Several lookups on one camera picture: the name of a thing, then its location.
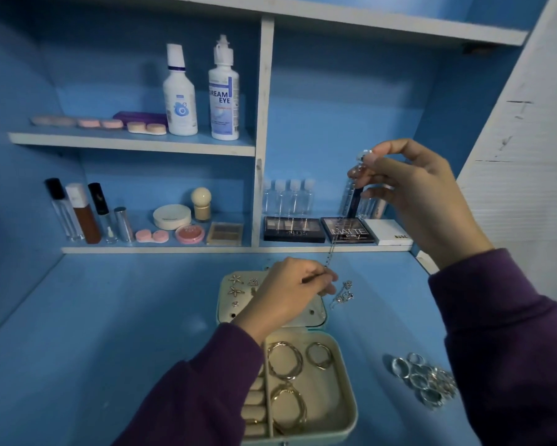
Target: purple sleeve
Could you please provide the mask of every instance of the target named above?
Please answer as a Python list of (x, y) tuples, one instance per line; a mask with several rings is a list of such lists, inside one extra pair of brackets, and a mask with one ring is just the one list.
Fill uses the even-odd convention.
[(221, 324), (198, 355), (157, 382), (113, 446), (238, 445), (241, 409), (263, 361), (247, 333)]
[(557, 302), (505, 249), (438, 272), (431, 292), (468, 419), (488, 445), (557, 444)]

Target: silver tube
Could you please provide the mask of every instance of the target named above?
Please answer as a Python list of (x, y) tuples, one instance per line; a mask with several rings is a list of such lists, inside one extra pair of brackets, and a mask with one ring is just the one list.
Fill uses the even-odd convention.
[(117, 228), (120, 232), (121, 240), (131, 243), (134, 240), (134, 232), (130, 226), (130, 221), (128, 221), (126, 207), (118, 206), (113, 212), (116, 214)]

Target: small clear bottle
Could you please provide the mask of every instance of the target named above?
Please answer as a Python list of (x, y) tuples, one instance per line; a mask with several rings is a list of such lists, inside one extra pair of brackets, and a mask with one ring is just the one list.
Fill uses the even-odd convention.
[(272, 182), (270, 180), (264, 180), (264, 192), (262, 194), (262, 214), (272, 213)]
[(274, 214), (278, 217), (287, 216), (287, 197), (285, 189), (287, 188), (287, 183), (285, 180), (275, 180), (274, 181)]
[(45, 180), (47, 190), (50, 192), (54, 207), (55, 214), (61, 224), (66, 237), (69, 241), (80, 241), (85, 238), (82, 233), (81, 225), (78, 223), (78, 218), (74, 213), (72, 204), (66, 198), (64, 187), (61, 185), (59, 178), (48, 178)]
[(305, 216), (312, 214), (312, 209), (314, 207), (314, 185), (315, 180), (307, 178), (304, 182), (304, 190), (301, 197), (301, 208)]
[(96, 213), (101, 224), (101, 233), (107, 244), (115, 244), (117, 242), (116, 225), (111, 217), (105, 196), (101, 185), (98, 183), (90, 183), (89, 191), (95, 203)]
[(303, 212), (301, 208), (301, 180), (292, 179), (289, 184), (289, 216), (297, 216)]

